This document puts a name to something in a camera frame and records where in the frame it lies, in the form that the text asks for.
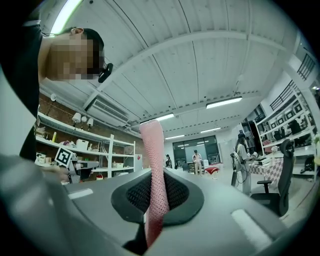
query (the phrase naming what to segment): fluorescent light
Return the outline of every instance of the fluorescent light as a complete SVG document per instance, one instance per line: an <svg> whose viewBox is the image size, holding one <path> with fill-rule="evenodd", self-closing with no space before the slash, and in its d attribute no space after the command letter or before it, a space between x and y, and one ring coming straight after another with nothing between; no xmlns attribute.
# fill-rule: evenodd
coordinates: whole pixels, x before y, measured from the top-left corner
<svg viewBox="0 0 320 256"><path fill-rule="evenodd" d="M241 100L242 100L241 96L235 97L235 98L223 99L223 100L216 101L214 103L207 104L206 108L207 109L211 109L211 108L214 108L214 107L218 107L218 106L223 106L223 105L227 105L227 104L230 104L230 103L239 102Z"/></svg>
<svg viewBox="0 0 320 256"><path fill-rule="evenodd" d="M178 136L173 136L173 137L168 137L168 138L165 138L166 140L171 140L171 139L175 139L175 138L180 138L180 137L183 137L184 135L178 135Z"/></svg>
<svg viewBox="0 0 320 256"><path fill-rule="evenodd" d="M162 120L165 120L165 119L169 119L169 118L173 118L175 115L173 113L170 113L170 114L166 114L166 115L163 115L163 116L159 116L157 118L154 118L155 120L158 120L158 121L162 121ZM154 119L150 119L150 120L147 120L147 121L143 121L140 123L140 125L142 125L143 123L146 123L146 122L149 122L151 120L154 120Z"/></svg>
<svg viewBox="0 0 320 256"><path fill-rule="evenodd" d="M207 133L207 132L211 132L211 131L215 131L215 130L219 130L219 129L221 129L221 127L210 129L210 130L203 130L203 131L200 131L200 133L203 134L203 133Z"/></svg>
<svg viewBox="0 0 320 256"><path fill-rule="evenodd" d="M61 32L61 30L64 28L65 24L67 23L69 17L74 12L74 10L77 8L78 4L82 0L68 0L64 6L62 7L61 11L59 12L58 17L56 18L52 29L51 34L58 34Z"/></svg>

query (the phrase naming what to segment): man's ear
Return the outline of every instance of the man's ear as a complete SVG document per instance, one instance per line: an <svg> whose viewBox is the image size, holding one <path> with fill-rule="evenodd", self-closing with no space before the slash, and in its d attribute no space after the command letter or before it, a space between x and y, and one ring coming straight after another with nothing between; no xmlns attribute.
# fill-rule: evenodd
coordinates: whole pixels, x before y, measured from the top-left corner
<svg viewBox="0 0 320 256"><path fill-rule="evenodd" d="M71 35L82 34L83 32L84 32L84 29L82 27L75 27L71 29Z"/></svg>

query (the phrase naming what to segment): window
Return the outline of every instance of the window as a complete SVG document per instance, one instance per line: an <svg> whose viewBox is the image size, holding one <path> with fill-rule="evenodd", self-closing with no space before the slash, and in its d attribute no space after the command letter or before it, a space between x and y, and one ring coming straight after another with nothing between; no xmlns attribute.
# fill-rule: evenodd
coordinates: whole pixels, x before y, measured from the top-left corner
<svg viewBox="0 0 320 256"><path fill-rule="evenodd" d="M208 160L209 165L220 162L216 136L175 142L172 146L178 168L182 168L184 163L192 163L195 150L201 155L202 160Z"/></svg>

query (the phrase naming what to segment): pink mesh tube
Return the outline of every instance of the pink mesh tube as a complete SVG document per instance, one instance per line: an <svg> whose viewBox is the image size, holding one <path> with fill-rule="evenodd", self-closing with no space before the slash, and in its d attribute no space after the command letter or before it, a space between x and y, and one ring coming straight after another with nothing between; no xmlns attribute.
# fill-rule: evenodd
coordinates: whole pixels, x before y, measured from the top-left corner
<svg viewBox="0 0 320 256"><path fill-rule="evenodd" d="M164 215L169 212L163 170L164 134L158 120L141 124L140 132L152 171L150 206L146 216L146 243L149 247L161 233Z"/></svg>

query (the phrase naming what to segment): red chair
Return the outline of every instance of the red chair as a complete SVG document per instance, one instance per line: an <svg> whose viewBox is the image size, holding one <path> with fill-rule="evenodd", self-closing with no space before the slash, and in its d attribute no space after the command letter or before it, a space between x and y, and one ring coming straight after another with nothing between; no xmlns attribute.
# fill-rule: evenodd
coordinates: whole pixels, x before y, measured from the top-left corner
<svg viewBox="0 0 320 256"><path fill-rule="evenodd" d="M220 169L216 166L210 166L204 169L205 171L207 171L208 173L210 173L210 175L213 174L213 179L217 180L218 176L217 173L220 171Z"/></svg>

